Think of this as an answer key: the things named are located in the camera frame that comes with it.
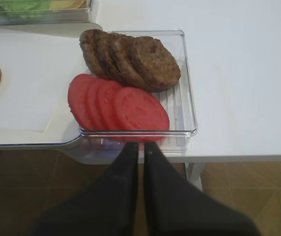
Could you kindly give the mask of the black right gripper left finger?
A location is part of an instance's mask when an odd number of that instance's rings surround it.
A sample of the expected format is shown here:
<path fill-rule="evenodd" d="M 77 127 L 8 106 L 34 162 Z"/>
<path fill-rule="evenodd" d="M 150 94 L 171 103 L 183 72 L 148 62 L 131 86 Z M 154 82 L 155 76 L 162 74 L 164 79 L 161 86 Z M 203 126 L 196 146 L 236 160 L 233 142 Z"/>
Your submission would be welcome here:
<path fill-rule="evenodd" d="M 131 236 L 138 193 L 138 144 L 126 143 L 91 186 L 45 212 L 31 236 Z"/>

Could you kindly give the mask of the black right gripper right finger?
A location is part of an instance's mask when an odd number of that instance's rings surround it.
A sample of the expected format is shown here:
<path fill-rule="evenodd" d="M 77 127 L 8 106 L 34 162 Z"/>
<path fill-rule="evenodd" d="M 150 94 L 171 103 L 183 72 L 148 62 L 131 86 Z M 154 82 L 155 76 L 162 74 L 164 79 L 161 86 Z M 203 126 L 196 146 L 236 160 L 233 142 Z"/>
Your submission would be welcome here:
<path fill-rule="evenodd" d="M 151 236 L 258 236 L 253 221 L 201 192 L 145 143 L 143 190 Z"/>

